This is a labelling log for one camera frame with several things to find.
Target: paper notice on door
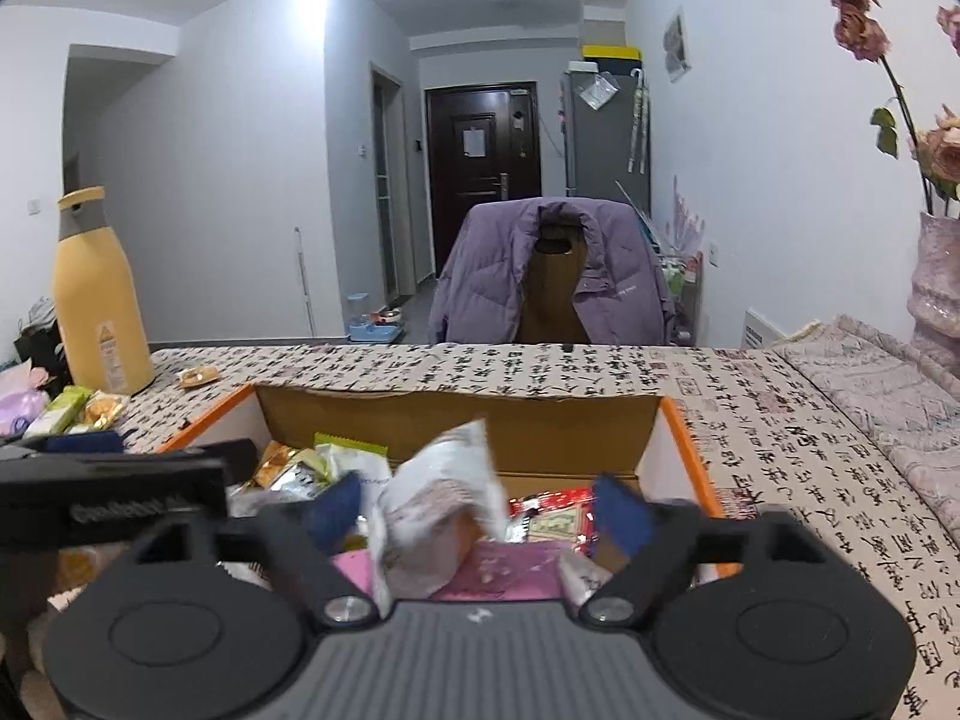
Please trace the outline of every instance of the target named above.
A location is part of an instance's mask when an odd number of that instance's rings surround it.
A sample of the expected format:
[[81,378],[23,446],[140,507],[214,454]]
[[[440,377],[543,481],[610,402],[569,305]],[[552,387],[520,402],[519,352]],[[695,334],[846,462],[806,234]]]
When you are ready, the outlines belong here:
[[482,129],[464,129],[464,157],[487,156],[487,134]]

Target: plastic bag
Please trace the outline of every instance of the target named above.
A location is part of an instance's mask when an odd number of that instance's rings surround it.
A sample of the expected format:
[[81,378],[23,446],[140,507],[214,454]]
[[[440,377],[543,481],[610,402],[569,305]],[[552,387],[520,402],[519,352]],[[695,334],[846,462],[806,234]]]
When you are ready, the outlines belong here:
[[50,403],[42,389],[26,389],[0,397],[0,436],[16,436],[25,431]]
[[265,506],[281,503],[296,503],[302,498],[290,490],[246,490],[239,488],[227,497],[227,510],[231,517],[255,517]]
[[579,89],[577,94],[593,110],[599,111],[619,91],[620,85],[610,73],[598,73],[593,77],[593,82]]
[[86,405],[80,409],[75,424],[67,428],[69,434],[89,433],[90,431],[106,430],[127,408],[130,398],[126,395],[113,395],[107,392],[96,391],[90,395]]
[[558,555],[557,570],[563,595],[573,608],[582,607],[613,576],[589,557],[571,549],[565,549]]
[[370,520],[373,600],[428,598],[447,584],[479,536],[503,541],[506,495],[482,420],[438,436],[397,469]]

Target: yellow water bottle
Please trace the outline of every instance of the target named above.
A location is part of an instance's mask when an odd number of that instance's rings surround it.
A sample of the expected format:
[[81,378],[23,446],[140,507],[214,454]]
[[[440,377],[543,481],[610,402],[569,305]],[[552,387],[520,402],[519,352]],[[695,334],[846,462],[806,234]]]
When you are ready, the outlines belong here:
[[104,215],[104,188],[63,197],[54,305],[75,383],[132,395],[154,379],[130,263]]

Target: doorway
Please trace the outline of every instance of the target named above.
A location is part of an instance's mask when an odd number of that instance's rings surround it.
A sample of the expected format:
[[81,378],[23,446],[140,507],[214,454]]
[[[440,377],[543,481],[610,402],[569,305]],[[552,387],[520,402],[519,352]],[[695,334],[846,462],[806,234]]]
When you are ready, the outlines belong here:
[[386,305],[395,306],[402,295],[416,293],[403,90],[395,79],[376,69],[371,70],[371,81],[374,195],[383,293]]
[[474,205],[541,195],[536,82],[426,92],[437,274]]
[[85,56],[70,47],[61,130],[64,194],[107,183],[111,176],[104,175],[98,158],[104,113],[155,69],[157,65],[139,61]]

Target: purple bag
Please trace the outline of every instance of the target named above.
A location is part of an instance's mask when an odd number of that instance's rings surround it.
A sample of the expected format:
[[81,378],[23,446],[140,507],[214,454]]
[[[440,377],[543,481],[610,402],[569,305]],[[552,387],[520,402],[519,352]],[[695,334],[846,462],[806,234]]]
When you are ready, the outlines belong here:
[[16,436],[43,413],[50,396],[42,389],[11,392],[0,398],[0,436]]

